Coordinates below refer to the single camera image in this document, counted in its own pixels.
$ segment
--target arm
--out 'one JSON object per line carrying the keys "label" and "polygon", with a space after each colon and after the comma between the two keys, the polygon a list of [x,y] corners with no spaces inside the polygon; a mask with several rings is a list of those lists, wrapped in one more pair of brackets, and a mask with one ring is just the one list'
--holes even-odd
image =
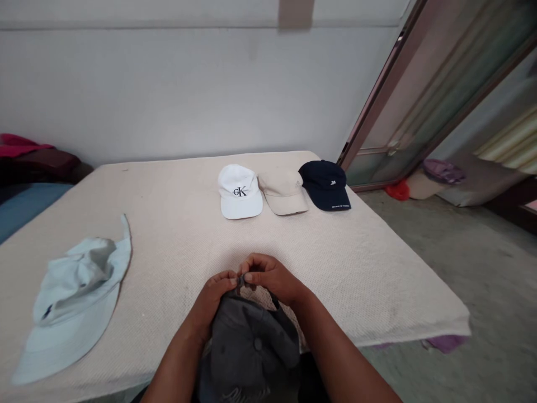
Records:
{"label": "arm", "polygon": [[239,275],[245,273],[247,283],[269,289],[291,307],[332,401],[401,402],[315,294],[276,258],[251,254],[239,268]]}
{"label": "arm", "polygon": [[162,357],[142,403],[191,401],[197,366],[210,338],[211,322],[220,298],[236,286],[237,275],[231,270],[207,281]]}

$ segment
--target concrete floor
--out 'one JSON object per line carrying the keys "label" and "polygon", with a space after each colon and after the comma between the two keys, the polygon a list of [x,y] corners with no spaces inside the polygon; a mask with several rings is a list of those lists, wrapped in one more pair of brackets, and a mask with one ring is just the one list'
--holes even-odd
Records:
{"label": "concrete floor", "polygon": [[[419,341],[363,354],[404,402],[537,402],[537,238],[483,208],[438,197],[360,197],[470,309],[473,336],[451,354]],[[94,400],[129,402],[130,390]]]}

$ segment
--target bed cover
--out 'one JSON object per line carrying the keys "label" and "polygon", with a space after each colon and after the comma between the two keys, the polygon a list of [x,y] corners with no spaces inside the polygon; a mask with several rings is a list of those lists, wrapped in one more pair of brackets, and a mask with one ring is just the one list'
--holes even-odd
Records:
{"label": "bed cover", "polygon": [[[303,190],[303,214],[275,215],[263,200],[258,217],[222,216],[217,178],[225,165],[259,173],[318,159],[300,151],[99,167],[0,246],[0,399],[79,401],[150,380],[203,283],[253,251],[280,259],[357,346],[469,335],[460,299],[349,188],[352,209],[344,212],[317,209]],[[102,338],[68,369],[11,385],[47,262],[85,237],[120,239],[121,213],[133,256]],[[249,296],[270,306],[262,289]]]}

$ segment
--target human hand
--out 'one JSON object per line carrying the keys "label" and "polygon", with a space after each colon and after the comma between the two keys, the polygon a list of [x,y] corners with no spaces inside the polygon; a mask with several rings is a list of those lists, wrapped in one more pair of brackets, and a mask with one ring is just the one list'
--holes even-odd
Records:
{"label": "human hand", "polygon": [[220,299],[227,291],[237,286],[237,273],[226,270],[212,276],[203,286],[192,309],[181,327],[186,326],[195,335],[207,343],[211,335],[211,322],[220,305]]}
{"label": "human hand", "polygon": [[309,291],[273,256],[250,254],[239,266],[238,275],[243,274],[246,283],[267,288],[276,298],[291,308]]}

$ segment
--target door frame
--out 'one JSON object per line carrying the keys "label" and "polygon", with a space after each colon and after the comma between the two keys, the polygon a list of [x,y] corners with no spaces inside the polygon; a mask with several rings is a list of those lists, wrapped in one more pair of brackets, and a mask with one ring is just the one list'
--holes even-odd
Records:
{"label": "door frame", "polygon": [[[358,117],[349,141],[346,144],[338,164],[347,171],[358,155],[366,138],[371,132],[380,113],[386,106],[388,99],[394,92],[397,84],[401,80],[416,51],[420,47],[423,38],[426,36],[434,16],[442,9],[442,0],[418,0],[405,25],[404,33],[400,37],[390,53],[388,60],[384,64],[378,79],[375,82],[368,100],[365,103],[360,116]],[[400,182],[410,174],[440,143],[496,88],[496,86],[511,71],[519,65],[537,47],[537,34],[529,37],[503,65],[490,77],[485,84],[472,96],[459,112],[434,136],[411,163],[397,176],[396,179],[388,182],[351,186],[354,192],[382,189],[388,185]],[[384,149],[367,151],[362,154],[386,153]]]}

